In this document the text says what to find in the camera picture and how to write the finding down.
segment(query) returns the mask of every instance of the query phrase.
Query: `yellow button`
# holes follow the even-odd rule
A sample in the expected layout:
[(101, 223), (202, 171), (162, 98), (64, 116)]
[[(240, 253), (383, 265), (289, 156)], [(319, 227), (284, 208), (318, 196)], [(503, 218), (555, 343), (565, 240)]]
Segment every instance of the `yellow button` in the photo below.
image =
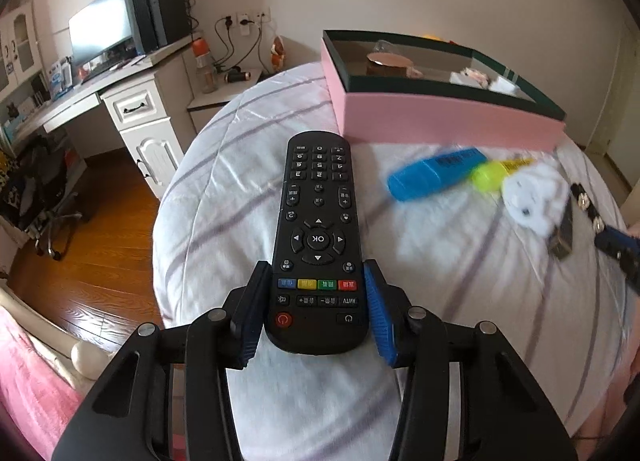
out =
[(298, 279), (298, 289), (316, 289), (316, 279)]

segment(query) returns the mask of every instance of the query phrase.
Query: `red button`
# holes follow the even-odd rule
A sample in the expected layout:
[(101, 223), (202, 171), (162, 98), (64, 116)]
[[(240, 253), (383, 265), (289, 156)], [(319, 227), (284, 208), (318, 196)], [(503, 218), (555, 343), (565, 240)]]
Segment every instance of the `red button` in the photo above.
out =
[(338, 289), (340, 291), (356, 291), (357, 288), (356, 281), (338, 281)]
[(289, 327), (292, 322), (293, 319), (289, 313), (284, 313), (283, 311), (282, 313), (278, 313), (276, 315), (276, 326), (278, 327)]

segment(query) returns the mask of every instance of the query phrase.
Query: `blue highlighter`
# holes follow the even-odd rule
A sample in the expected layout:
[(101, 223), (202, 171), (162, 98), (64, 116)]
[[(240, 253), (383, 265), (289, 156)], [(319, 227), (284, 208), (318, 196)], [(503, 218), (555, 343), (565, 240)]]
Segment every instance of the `blue highlighter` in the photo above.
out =
[(394, 172), (386, 181), (398, 201), (429, 196), (464, 180), (486, 156), (476, 148), (433, 156)]

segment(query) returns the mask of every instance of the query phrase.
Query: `blue button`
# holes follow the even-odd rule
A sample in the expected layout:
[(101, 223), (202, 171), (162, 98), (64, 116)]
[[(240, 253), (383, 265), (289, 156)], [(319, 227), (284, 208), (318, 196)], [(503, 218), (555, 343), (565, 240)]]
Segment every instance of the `blue button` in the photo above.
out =
[(278, 279), (278, 287), (283, 287), (285, 289), (295, 289), (296, 279)]

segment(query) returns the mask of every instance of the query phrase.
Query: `ok button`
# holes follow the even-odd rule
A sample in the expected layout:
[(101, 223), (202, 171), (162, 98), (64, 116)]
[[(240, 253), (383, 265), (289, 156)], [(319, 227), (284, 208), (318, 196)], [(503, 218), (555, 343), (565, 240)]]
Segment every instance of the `ok button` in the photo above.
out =
[(329, 246), (329, 236), (321, 230), (313, 230), (306, 236), (306, 244), (312, 250), (326, 250)]

